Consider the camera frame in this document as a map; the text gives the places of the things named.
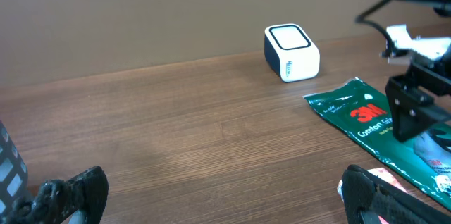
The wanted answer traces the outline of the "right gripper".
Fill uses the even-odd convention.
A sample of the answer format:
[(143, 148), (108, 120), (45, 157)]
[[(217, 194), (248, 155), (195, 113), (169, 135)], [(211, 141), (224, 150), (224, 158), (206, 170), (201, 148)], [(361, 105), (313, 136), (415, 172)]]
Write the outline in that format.
[(432, 96), (418, 89), (426, 88), (437, 96), (450, 95), (450, 55), (438, 60), (412, 56), (404, 75), (391, 77), (385, 93), (393, 119), (393, 134), (400, 141), (416, 137), (437, 123), (450, 120), (450, 113), (435, 104)]

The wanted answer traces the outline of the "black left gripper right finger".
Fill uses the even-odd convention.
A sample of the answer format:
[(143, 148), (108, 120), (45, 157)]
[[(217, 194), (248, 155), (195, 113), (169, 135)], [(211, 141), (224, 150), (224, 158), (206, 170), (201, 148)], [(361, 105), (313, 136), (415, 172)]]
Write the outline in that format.
[(342, 175), (348, 223), (446, 224), (450, 216), (390, 185), (357, 165)]

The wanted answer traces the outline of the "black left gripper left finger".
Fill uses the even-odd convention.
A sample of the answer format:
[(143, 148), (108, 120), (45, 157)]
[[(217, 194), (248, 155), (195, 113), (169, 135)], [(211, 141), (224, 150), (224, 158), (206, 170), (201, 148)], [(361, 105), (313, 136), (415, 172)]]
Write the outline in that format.
[(99, 224), (109, 194), (104, 170), (94, 166), (69, 180), (47, 180), (32, 199), (20, 197), (12, 209), (1, 217), (2, 223)]

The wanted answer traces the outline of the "green 3M gloves packet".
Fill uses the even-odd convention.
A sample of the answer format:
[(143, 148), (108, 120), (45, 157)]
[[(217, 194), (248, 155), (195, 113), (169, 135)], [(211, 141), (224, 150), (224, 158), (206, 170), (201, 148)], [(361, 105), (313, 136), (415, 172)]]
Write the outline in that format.
[(326, 122), (445, 208), (450, 208), (450, 126), (438, 124), (398, 141), (387, 98), (355, 77), (343, 86), (304, 96)]

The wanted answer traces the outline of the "white barcode scanner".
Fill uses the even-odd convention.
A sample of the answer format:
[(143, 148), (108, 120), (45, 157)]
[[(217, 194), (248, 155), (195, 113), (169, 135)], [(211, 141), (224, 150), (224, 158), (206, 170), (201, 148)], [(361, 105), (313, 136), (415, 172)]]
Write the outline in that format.
[(272, 25), (264, 30), (264, 56), (283, 82), (308, 80), (319, 73), (320, 51), (295, 23)]

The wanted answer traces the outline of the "grey black plastic basket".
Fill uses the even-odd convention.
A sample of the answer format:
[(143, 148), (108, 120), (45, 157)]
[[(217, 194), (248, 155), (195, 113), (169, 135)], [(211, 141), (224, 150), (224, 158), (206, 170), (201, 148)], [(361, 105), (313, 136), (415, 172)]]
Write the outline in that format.
[(28, 171), (11, 136), (1, 123), (1, 217), (13, 208), (16, 199), (25, 197), (31, 199), (32, 195), (27, 188)]

